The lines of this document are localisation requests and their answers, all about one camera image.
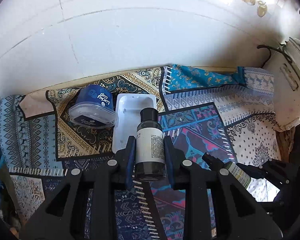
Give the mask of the patchwork blue table mat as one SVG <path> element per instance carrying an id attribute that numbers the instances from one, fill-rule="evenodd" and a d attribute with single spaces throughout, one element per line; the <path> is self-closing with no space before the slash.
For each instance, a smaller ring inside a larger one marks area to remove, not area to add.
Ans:
<path id="1" fill-rule="evenodd" d="M 0 239 L 281 239 L 274 76 L 172 65 L 0 99 Z"/>

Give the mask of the white rice cooker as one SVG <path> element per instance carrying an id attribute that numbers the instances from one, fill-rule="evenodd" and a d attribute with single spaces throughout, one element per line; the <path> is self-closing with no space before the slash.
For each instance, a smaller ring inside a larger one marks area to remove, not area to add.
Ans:
<path id="1" fill-rule="evenodd" d="M 287 131 L 300 124 L 300 40 L 289 38 L 285 44 L 269 50 L 262 68 L 274 76 L 274 111 L 279 129 Z"/>

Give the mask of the dark bottle white label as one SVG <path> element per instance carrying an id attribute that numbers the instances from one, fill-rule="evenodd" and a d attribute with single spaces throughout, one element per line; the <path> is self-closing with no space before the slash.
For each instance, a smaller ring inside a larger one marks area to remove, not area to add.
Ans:
<path id="1" fill-rule="evenodd" d="M 161 180 L 165 176 L 164 136 L 154 108 L 140 112 L 136 133 L 135 176 L 143 181 Z"/>

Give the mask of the small green label bottle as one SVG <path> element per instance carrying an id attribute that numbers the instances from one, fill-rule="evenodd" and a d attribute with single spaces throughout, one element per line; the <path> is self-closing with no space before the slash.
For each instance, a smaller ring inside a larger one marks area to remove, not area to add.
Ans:
<path id="1" fill-rule="evenodd" d="M 224 167 L 243 185 L 245 189 L 248 188 L 251 178 L 237 164 L 229 161 L 224 164 Z"/>

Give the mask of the blue lucky cup container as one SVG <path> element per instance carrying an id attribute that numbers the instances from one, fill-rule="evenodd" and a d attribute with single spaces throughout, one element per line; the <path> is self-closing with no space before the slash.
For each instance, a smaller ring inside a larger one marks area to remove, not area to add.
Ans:
<path id="1" fill-rule="evenodd" d="M 100 85 L 88 85 L 81 89 L 68 113 L 71 122 L 87 128 L 113 127 L 117 121 L 113 96 Z"/>

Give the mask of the white plastic tray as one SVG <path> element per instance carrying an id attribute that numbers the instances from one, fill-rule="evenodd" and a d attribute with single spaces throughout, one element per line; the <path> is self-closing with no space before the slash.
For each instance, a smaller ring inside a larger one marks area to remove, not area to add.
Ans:
<path id="1" fill-rule="evenodd" d="M 156 97 L 152 94 L 120 93 L 117 96 L 115 112 L 117 121 L 113 130 L 112 151 L 126 148 L 129 136 L 136 136 L 137 126 L 144 108 L 157 108 Z"/>

